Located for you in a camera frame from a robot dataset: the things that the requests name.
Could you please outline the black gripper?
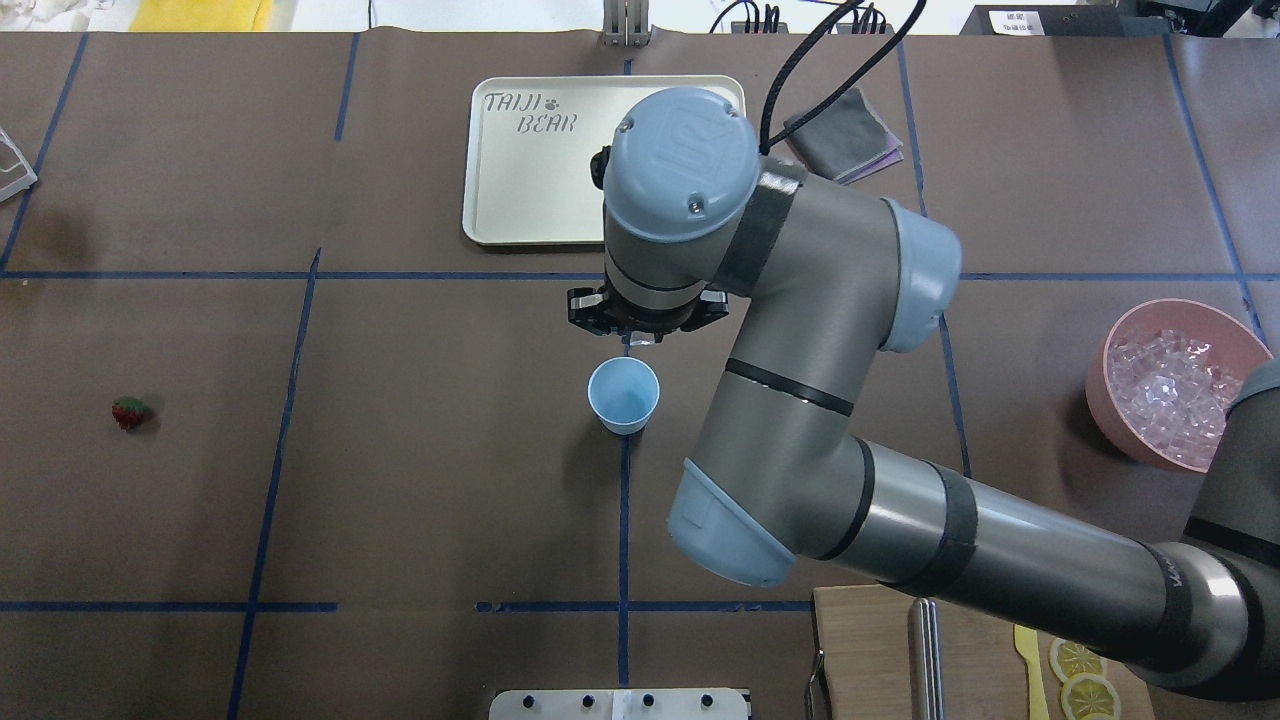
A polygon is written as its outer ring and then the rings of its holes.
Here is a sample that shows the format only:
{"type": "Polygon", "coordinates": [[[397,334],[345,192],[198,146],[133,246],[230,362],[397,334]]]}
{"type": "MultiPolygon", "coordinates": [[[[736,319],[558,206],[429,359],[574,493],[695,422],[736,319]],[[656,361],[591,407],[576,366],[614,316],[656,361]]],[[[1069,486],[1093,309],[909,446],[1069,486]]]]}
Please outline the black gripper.
{"type": "Polygon", "coordinates": [[[596,336],[666,337],[694,332],[730,314],[728,295],[675,265],[675,247],[723,229],[731,182],[712,158],[678,159],[671,149],[609,146],[590,160],[604,193],[605,279],[567,293],[570,323],[596,336]]]}

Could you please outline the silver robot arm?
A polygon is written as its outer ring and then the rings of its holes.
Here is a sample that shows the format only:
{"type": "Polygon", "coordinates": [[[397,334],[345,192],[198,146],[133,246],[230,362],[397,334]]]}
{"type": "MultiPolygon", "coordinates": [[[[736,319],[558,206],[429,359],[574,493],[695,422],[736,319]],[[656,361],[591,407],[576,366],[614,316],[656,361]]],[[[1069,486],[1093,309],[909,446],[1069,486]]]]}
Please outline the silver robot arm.
{"type": "Polygon", "coordinates": [[[855,436],[879,352],[918,348],[961,274],[946,225],[763,152],[703,87],[611,118],[591,160],[604,281],[572,324],[657,340],[746,299],[667,519],[694,562],[778,585],[799,557],[1075,641],[1146,683],[1277,698],[1277,361],[1258,365],[1176,542],[1146,543],[855,436]]]}

